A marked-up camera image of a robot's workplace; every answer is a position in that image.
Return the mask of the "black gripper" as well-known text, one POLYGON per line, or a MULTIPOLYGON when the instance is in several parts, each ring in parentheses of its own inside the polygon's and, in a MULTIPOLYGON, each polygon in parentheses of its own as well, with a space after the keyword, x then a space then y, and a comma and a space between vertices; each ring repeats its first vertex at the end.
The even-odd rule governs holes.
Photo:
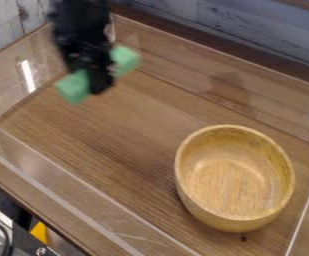
POLYGON ((87 69, 90 91, 104 93, 114 84, 109 0, 50 0, 53 40, 70 73, 87 69))

